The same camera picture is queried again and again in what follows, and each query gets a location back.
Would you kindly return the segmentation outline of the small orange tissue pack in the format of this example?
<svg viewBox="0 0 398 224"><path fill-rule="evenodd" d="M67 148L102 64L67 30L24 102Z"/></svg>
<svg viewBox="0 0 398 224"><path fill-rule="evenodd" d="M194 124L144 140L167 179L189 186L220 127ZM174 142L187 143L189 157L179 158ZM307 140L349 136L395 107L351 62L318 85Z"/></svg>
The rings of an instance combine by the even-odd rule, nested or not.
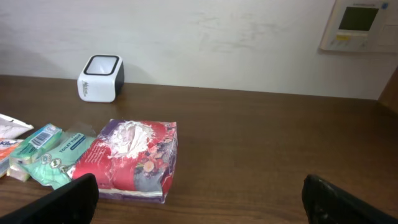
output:
<svg viewBox="0 0 398 224"><path fill-rule="evenodd" d="M11 152L22 142L22 139L1 138L0 142L0 177L6 175L9 168L9 156Z"/></svg>

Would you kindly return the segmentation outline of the red purple tissue pack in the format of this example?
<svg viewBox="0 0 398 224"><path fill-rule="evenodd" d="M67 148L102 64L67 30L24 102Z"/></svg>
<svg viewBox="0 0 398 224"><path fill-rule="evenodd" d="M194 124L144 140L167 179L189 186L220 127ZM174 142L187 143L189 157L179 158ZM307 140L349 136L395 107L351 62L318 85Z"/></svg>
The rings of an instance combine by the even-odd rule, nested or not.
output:
<svg viewBox="0 0 398 224"><path fill-rule="evenodd" d="M175 122L111 119L68 175L93 174L103 198L164 203L177 149Z"/></svg>

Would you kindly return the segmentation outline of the green toilet tissue pack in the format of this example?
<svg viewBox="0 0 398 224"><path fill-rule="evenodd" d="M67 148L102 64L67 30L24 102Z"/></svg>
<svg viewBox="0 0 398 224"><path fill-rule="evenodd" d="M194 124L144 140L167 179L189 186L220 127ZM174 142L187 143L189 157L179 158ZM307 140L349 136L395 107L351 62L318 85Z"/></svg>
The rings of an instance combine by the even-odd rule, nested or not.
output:
<svg viewBox="0 0 398 224"><path fill-rule="evenodd" d="M70 172L95 137L96 133L89 124L75 123L60 135L49 151L22 167L41 185L56 190L71 182Z"/></svg>

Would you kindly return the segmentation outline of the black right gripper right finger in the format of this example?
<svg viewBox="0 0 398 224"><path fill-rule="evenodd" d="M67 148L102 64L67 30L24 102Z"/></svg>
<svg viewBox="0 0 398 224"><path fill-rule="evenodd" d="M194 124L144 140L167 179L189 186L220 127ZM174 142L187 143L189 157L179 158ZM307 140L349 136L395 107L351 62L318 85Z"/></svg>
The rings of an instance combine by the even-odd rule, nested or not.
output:
<svg viewBox="0 0 398 224"><path fill-rule="evenodd" d="M302 202L309 224L397 224L397 219L331 184L309 174Z"/></svg>

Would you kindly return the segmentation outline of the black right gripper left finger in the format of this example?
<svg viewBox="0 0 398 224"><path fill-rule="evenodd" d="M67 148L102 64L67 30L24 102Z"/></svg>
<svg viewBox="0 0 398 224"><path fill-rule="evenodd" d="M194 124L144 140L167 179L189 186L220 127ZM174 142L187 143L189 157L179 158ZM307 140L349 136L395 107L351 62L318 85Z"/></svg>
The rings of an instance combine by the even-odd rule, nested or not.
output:
<svg viewBox="0 0 398 224"><path fill-rule="evenodd" d="M50 194L1 217L2 224L90 223L99 199L93 174L85 174Z"/></svg>

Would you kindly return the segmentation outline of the small green tissue pack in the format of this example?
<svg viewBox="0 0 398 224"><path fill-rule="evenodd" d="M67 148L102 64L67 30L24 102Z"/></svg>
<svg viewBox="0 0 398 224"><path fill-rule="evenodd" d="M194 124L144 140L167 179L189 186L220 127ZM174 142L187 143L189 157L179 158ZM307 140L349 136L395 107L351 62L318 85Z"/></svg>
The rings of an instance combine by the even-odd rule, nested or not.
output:
<svg viewBox="0 0 398 224"><path fill-rule="evenodd" d="M23 166L37 161L41 155L53 149L61 135L62 129L49 123L23 140L9 156L6 175L25 182L30 175Z"/></svg>

